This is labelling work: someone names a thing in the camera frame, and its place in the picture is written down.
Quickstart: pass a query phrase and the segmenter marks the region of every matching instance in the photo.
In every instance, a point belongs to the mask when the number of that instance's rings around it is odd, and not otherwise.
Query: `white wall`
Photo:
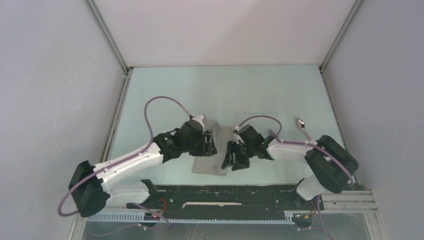
[[[392,240],[423,239],[424,1],[368,0],[327,72],[359,180]]]
[[[97,0],[129,66],[315,64],[355,0]]]
[[[83,0],[1,1],[2,240],[66,237],[57,205],[76,165],[99,159],[122,76]]]

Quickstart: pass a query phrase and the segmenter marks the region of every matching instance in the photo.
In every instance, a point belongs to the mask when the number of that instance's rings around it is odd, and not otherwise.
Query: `light blue table surface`
[[[329,135],[342,143],[316,65],[140,67],[132,73],[111,159],[149,141],[143,109],[150,98],[159,95],[173,97],[192,115],[205,114],[220,125],[235,126],[252,115],[273,116],[281,121],[280,137],[285,140],[306,140],[295,125],[300,117],[314,139]],[[155,135],[179,128],[188,119],[178,105],[166,99],[152,102],[147,115]],[[249,124],[264,137],[268,128],[278,129],[270,119],[252,119]],[[194,157],[183,154],[144,169],[128,181],[150,179],[157,185],[296,184],[312,174],[306,164],[257,158],[250,160],[250,168],[229,170],[226,176],[194,174],[193,161]]]

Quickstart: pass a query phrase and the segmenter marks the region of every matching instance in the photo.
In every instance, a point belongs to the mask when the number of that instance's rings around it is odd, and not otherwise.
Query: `gray wall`
[[[83,0],[1,1],[1,239],[66,237],[57,205],[99,159],[122,76]]]
[[[346,144],[392,240],[422,237],[424,1],[368,0],[326,73]]]

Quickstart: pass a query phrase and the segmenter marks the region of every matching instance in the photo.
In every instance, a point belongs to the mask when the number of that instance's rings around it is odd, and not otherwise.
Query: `cable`
[[[331,155],[324,148],[317,146],[315,144],[309,143],[309,142],[304,142],[304,141],[284,141],[278,136],[277,133],[274,133],[271,129],[268,130],[268,133],[269,133],[270,136],[274,137],[275,140],[277,140],[277,142],[279,142],[280,144],[308,146],[308,147],[312,147],[314,149],[317,149],[318,151],[320,151],[321,153],[323,153],[324,155],[329,157],[346,174],[346,176],[350,180],[351,186],[354,184],[354,182],[355,182],[354,177],[351,175],[351,173],[346,169],[345,166],[343,166],[343,164],[341,164],[339,162],[339,160],[337,160],[333,155]]]
[[[354,179],[353,176],[351,175],[351,173],[345,168],[345,166],[343,166],[333,155],[331,155],[328,151],[326,151],[325,149],[323,149],[322,147],[319,147],[315,144],[309,143],[309,142],[302,142],[302,141],[284,141],[282,140],[277,134],[275,134],[272,130],[268,131],[269,135],[273,136],[279,143],[281,144],[287,144],[287,145],[300,145],[300,146],[309,146],[312,147],[314,149],[317,149],[318,151],[322,152],[323,154],[325,154],[327,157],[329,157],[334,163],[336,163],[341,170],[343,170],[343,172],[346,174],[346,176],[350,179],[350,185],[354,184]],[[322,232],[324,232],[325,236],[329,239],[329,240],[334,240],[334,238],[329,234],[329,232],[327,231],[327,228],[324,224],[324,220],[323,220],[323,216],[321,215],[321,207],[320,207],[320,199],[321,199],[321,194],[318,195],[317,200],[316,200],[316,208],[318,210],[318,216],[319,219],[321,220],[321,225],[322,225],[322,229],[320,228],[297,228],[299,231],[300,230],[310,230],[310,229],[316,229],[316,230],[320,230]]]
[[[148,150],[148,148],[150,148],[150,146],[152,145],[152,143],[153,143],[153,130],[152,130],[152,126],[150,125],[150,122],[149,122],[149,120],[148,120],[148,118],[147,118],[147,107],[148,107],[148,105],[152,102],[152,101],[154,101],[154,100],[156,100],[156,99],[168,99],[168,100],[171,100],[171,101],[173,101],[174,103],[176,103],[176,104],[178,104],[181,108],[182,108],[182,110],[184,110],[184,112],[189,116],[189,117],[192,117],[192,115],[190,114],[190,112],[179,102],[179,101],[177,101],[177,100],[175,100],[174,98],[172,98],[172,97],[169,97],[169,96],[155,96],[155,97],[153,97],[153,98],[151,98],[149,101],[147,101],[147,103],[144,105],[144,119],[145,119],[145,122],[146,122],[146,124],[147,124],[147,128],[148,128],[148,131],[149,131],[149,133],[150,133],[150,140],[148,141],[148,144],[147,144],[147,146],[145,147],[145,148],[143,148],[139,153],[140,154],[142,154],[142,153],[144,153],[145,151],[147,151]],[[63,213],[62,212],[62,207],[63,207],[63,205],[64,205],[64,203],[65,203],[65,201],[66,201],[66,199],[79,187],[79,186],[81,186],[83,183],[85,183],[85,182],[87,182],[89,179],[91,179],[92,177],[94,177],[94,176],[96,176],[97,174],[99,174],[99,173],[101,173],[101,172],[103,172],[105,169],[111,169],[111,168],[113,168],[113,167],[115,167],[115,166],[117,166],[117,165],[119,165],[119,164],[121,164],[121,163],[124,163],[124,162],[126,162],[126,161],[128,161],[129,159],[131,159],[132,158],[132,156],[129,156],[129,157],[127,157],[127,158],[124,158],[124,159],[122,159],[122,160],[120,160],[120,161],[117,161],[117,162],[115,162],[115,163],[112,163],[111,165],[108,165],[108,166],[106,166],[106,167],[103,167],[103,168],[101,168],[101,169],[99,169],[99,170],[97,170],[97,171],[95,171],[95,172],[93,172],[92,174],[90,174],[90,175],[88,175],[88,176],[86,176],[86,177],[84,177],[81,181],[79,181],[77,184],[75,184],[73,187],[71,187],[70,188],[70,190],[65,194],[65,196],[63,196],[63,198],[60,200],[60,202],[59,202],[59,205],[57,206],[57,214],[59,214],[59,216],[62,216],[62,217],[68,217],[68,216],[72,216],[72,215],[74,215],[74,214],[77,214],[78,213],[78,210],[76,210],[76,211],[73,211],[73,212],[70,212],[70,213]]]
[[[279,135],[281,130],[283,129],[281,122],[277,118],[275,118],[273,116],[268,116],[268,115],[254,115],[254,116],[248,117],[244,121],[242,121],[237,127],[241,127],[245,122],[247,122],[251,119],[255,119],[255,118],[267,118],[267,119],[272,119],[272,120],[276,121],[279,125],[279,129],[278,129],[276,135]]]
[[[312,204],[313,209],[310,211],[309,215],[314,216],[317,213],[317,207],[315,206],[315,204],[313,202],[310,202],[310,204]]]
[[[322,230],[328,239],[334,240],[333,237],[327,231],[326,225],[324,224],[323,216],[321,215],[320,199],[321,199],[321,194],[318,195],[318,197],[316,198],[316,206],[318,208],[318,216],[319,216],[319,220],[321,220]]]
[[[349,178],[350,180],[350,185],[354,184],[354,177],[351,175],[351,173],[346,169],[345,166],[343,166],[343,164],[341,164],[339,162],[339,160],[337,160],[333,155],[331,155],[328,151],[326,151],[324,148],[317,146],[315,144],[312,143],[305,143],[304,141],[281,141],[280,143],[282,144],[288,144],[288,145],[301,145],[301,146],[308,146],[308,147],[312,147],[318,151],[320,151],[321,153],[323,153],[324,155],[326,155],[327,157],[329,157],[335,164],[337,164],[337,166],[346,174],[346,176]]]
[[[161,199],[159,199],[157,201],[158,202],[159,201],[162,201],[163,202],[163,208],[162,208],[162,210],[160,210],[162,212],[162,214],[163,214],[165,212],[165,209],[167,209],[167,201],[165,201],[165,199],[163,199],[163,198],[161,198]]]
[[[88,232],[91,235],[95,236],[95,237],[106,237],[106,236],[115,234],[115,233],[117,233],[117,232],[119,232],[121,230],[124,230],[124,229],[127,229],[127,228],[132,228],[132,227],[141,227],[141,226],[143,226],[143,229],[164,230],[164,229],[167,229],[171,225],[170,221],[166,217],[162,216],[161,214],[159,214],[157,212],[154,212],[154,211],[152,211],[152,210],[150,210],[148,208],[145,208],[144,206],[142,206],[142,205],[140,205],[138,203],[133,202],[132,204],[134,204],[135,206],[137,206],[140,209],[145,210],[148,213],[153,214],[154,216],[158,216],[160,219],[164,220],[167,223],[167,225],[166,226],[162,226],[162,227],[151,227],[151,226],[142,225],[141,223],[132,223],[132,224],[128,224],[128,225],[125,225],[123,227],[120,227],[120,228],[118,228],[116,230],[113,230],[111,232],[108,232],[108,233],[98,234],[98,233],[92,232],[90,229],[88,229]]]

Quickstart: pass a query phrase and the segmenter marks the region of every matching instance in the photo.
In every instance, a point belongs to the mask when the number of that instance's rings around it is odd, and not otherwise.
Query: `gray cloth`
[[[194,158],[194,174],[209,174],[215,176],[227,175],[227,169],[221,169],[227,152],[227,142],[233,138],[234,127],[220,126],[215,120],[204,121],[204,128],[212,131],[213,142],[218,151],[213,156],[197,156]]]

